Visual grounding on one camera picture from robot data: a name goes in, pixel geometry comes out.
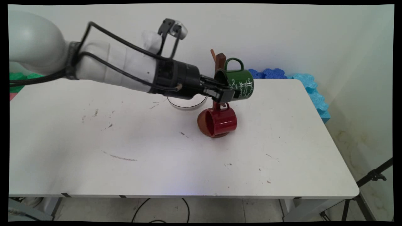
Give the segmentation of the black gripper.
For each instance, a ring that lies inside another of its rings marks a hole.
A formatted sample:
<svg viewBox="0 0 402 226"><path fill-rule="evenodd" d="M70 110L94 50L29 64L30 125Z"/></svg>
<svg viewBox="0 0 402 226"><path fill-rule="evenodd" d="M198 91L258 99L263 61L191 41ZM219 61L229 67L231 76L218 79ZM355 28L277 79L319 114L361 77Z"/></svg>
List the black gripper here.
<svg viewBox="0 0 402 226"><path fill-rule="evenodd" d="M180 99L192 99L201 94L217 103L235 101L240 91L229 88L224 83L201 75L197 66L177 60L147 59L147 73L150 82L162 89L151 87L149 94L161 94Z"/></svg>

